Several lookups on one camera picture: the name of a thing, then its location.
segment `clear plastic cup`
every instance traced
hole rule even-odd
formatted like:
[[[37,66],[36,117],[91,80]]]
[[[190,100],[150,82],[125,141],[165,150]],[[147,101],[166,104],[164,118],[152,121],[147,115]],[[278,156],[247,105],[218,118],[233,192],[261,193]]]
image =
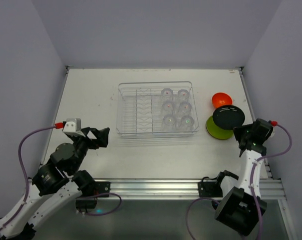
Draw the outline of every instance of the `clear plastic cup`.
[[[191,114],[192,105],[186,101],[180,103],[179,108],[177,109],[176,116],[182,118]]]
[[[176,118],[173,115],[166,115],[162,121],[162,131],[176,131]]]
[[[173,90],[170,88],[165,88],[161,91],[161,104],[165,101],[173,101]]]
[[[175,104],[173,101],[165,101],[162,104],[161,108],[161,117],[164,117],[166,115],[173,115],[174,113]]]
[[[176,101],[178,103],[182,103],[182,102],[188,102],[190,98],[190,92],[188,90],[185,89],[181,89],[180,91],[177,92],[177,99]]]
[[[194,129],[194,119],[191,116],[184,116],[178,125],[178,131],[192,131]]]

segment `black plate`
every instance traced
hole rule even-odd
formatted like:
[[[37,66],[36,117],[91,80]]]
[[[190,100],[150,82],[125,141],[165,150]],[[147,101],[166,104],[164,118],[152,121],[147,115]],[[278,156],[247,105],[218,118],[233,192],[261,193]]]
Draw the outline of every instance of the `black plate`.
[[[234,127],[242,126],[244,120],[243,111],[233,105],[218,107],[213,113],[214,123],[224,130],[232,130]]]

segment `red bowl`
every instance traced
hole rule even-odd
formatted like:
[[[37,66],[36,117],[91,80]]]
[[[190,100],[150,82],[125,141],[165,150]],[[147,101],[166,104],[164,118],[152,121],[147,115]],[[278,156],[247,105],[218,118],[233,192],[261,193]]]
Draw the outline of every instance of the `red bowl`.
[[[232,105],[232,98],[228,94],[218,92],[213,95],[212,104],[216,109],[224,105]]]

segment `gray wall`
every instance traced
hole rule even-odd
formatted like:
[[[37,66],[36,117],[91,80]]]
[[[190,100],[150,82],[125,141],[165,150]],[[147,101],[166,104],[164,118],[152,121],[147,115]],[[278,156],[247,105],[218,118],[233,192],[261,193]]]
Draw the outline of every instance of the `gray wall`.
[[[0,0],[0,217],[24,193],[18,145],[29,132],[51,126],[64,85],[65,67],[29,0]],[[48,132],[25,143],[33,176]]]
[[[78,68],[243,66],[281,2],[32,1],[63,62]]]
[[[302,0],[284,0],[244,69],[257,117],[277,120],[291,132],[292,150],[270,160],[281,177],[302,239]],[[286,148],[277,129],[269,153]]]

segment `wire dish rack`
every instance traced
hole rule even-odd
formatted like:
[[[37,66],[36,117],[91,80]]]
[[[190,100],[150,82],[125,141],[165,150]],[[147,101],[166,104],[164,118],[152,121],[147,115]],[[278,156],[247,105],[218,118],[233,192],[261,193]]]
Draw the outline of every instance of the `wire dish rack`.
[[[188,102],[192,108],[188,115],[194,119],[191,128],[187,130],[175,128],[169,131],[163,129],[162,93],[166,88],[173,90],[174,102],[177,100],[179,90],[189,92]],[[177,119],[176,125],[179,125],[179,121],[181,122],[181,119]],[[119,84],[116,130],[121,137],[129,139],[192,136],[199,131],[192,83],[170,81]]]

